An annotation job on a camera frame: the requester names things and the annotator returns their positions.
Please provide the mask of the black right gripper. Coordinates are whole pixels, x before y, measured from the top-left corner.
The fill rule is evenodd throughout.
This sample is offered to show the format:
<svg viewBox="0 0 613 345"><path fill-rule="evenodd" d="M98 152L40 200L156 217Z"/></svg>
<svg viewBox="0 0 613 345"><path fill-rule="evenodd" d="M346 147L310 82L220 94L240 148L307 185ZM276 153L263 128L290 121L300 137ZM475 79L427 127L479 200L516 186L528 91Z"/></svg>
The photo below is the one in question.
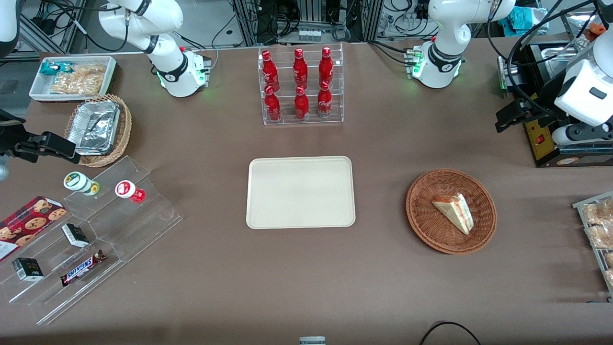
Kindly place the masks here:
<svg viewBox="0 0 613 345"><path fill-rule="evenodd" d="M53 156L78 164L81 155L76 152L74 142L52 132L41 135L29 133L26 120L9 112L0 112L0 150L2 155L27 161L37 161L39 156Z"/></svg>

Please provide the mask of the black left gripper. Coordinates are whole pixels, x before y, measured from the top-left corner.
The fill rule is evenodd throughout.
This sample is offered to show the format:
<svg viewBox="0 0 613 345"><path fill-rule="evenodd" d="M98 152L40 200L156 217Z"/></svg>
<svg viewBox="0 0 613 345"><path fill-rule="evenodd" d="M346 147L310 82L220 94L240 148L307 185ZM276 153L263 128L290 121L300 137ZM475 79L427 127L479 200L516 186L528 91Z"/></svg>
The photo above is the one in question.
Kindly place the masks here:
<svg viewBox="0 0 613 345"><path fill-rule="evenodd" d="M528 85L532 87L529 95L536 94L535 103L543 110L533 106L523 99L516 99L510 104L497 111L495 128L497 133L502 133L510 127L526 124L530 121L540 122L569 122L565 111L554 105L566 76L565 72L559 72L549 80L545 80L540 72L528 77Z"/></svg>

